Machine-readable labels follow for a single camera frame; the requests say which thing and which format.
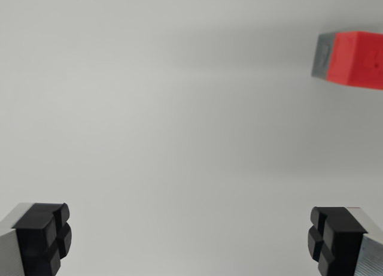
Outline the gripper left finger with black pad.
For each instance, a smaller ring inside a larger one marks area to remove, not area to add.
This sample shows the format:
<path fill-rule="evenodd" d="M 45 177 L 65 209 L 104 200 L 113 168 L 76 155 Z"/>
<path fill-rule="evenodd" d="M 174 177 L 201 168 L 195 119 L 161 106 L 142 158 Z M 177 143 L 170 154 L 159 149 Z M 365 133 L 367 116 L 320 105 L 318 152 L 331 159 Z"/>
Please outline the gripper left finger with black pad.
<path fill-rule="evenodd" d="M 66 203 L 17 204 L 1 220 L 1 275 L 54 276 L 71 247 Z"/>

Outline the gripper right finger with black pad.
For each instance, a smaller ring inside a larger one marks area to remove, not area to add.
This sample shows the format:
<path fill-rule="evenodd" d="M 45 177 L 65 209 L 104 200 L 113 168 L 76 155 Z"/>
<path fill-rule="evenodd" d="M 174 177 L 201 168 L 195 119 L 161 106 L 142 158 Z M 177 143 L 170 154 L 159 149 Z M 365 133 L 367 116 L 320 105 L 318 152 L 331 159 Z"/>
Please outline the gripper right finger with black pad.
<path fill-rule="evenodd" d="M 325 276 L 382 275 L 382 229 L 359 207 L 313 207 L 308 250 Z"/>

